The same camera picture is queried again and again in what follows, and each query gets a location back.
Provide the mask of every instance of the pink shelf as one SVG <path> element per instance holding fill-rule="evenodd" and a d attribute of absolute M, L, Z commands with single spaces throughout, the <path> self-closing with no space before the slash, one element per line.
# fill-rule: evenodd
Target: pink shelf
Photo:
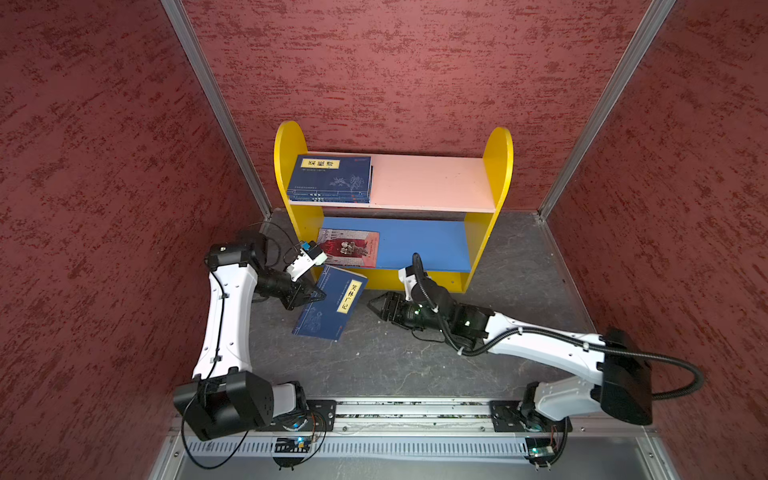
<path fill-rule="evenodd" d="M 353 155 L 310 152 L 328 155 Z M 371 154 L 370 204 L 290 202 L 321 207 L 386 208 L 494 213 L 496 206 L 482 158 Z"/>

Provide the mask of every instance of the textured red wall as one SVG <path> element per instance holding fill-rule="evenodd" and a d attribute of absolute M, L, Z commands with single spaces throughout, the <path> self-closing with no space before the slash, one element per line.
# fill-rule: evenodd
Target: textured red wall
<path fill-rule="evenodd" d="M 272 148 L 482 155 L 511 129 L 506 207 L 538 209 L 648 0 L 187 0 L 275 205 Z"/>
<path fill-rule="evenodd" d="M 690 479 L 768 478 L 767 51 L 764 0 L 678 0 L 549 220 L 601 328 L 707 374 L 654 409 Z"/>
<path fill-rule="evenodd" d="M 2 478 L 144 478 L 257 211 L 157 0 L 0 6 Z"/>

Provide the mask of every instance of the stack of books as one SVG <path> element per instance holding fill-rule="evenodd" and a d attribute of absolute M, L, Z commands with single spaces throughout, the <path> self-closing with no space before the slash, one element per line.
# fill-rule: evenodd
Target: stack of books
<path fill-rule="evenodd" d="M 370 204 L 371 157 L 299 155 L 286 194 L 292 202 Z"/>

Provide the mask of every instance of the black mounting plate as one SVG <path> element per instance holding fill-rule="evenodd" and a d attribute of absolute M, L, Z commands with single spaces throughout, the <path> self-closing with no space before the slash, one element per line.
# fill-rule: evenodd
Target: black mounting plate
<path fill-rule="evenodd" d="M 491 400 L 488 404 L 491 407 L 491 420 L 493 421 L 494 432 L 530 433 L 518 420 L 519 400 Z M 565 428 L 565 420 L 552 422 L 551 424 L 554 425 L 558 432 L 562 432 Z M 573 426 L 570 422 L 568 423 L 568 431 L 573 431 Z"/>
<path fill-rule="evenodd" d="M 326 424 L 328 425 L 328 432 L 332 432 L 333 421 L 336 420 L 336 400 L 307 400 L 306 404 L 309 406 L 310 410 L 314 410 L 323 416 L 323 418 L 326 420 Z M 260 431 L 282 433 L 311 432 L 312 417 L 308 415 L 307 419 L 300 421 L 296 428 L 294 428 L 293 425 L 286 425 L 280 422 L 272 422 L 268 426 L 262 428 Z M 318 419 L 317 427 L 315 430 L 322 431 L 322 427 L 323 421 Z"/>

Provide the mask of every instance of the bookshelf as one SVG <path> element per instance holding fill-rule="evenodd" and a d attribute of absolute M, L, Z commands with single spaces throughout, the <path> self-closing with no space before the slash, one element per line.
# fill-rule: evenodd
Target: bookshelf
<path fill-rule="evenodd" d="M 286 189 L 296 157 L 308 153 L 371 155 L 371 203 L 291 202 Z M 344 267 L 367 276 L 366 288 L 372 290 L 402 290 L 397 270 L 410 265 L 411 255 L 419 252 L 424 269 L 437 284 L 450 292 L 466 292 L 507 197 L 512 160 L 512 137 L 503 127 L 491 132 L 482 158 L 309 151 L 295 121 L 284 121 L 275 138 L 277 186 L 299 240 L 317 240 L 321 227 L 379 232 L 376 268 Z M 324 207 L 338 206 L 465 216 L 464 221 L 325 216 Z"/>

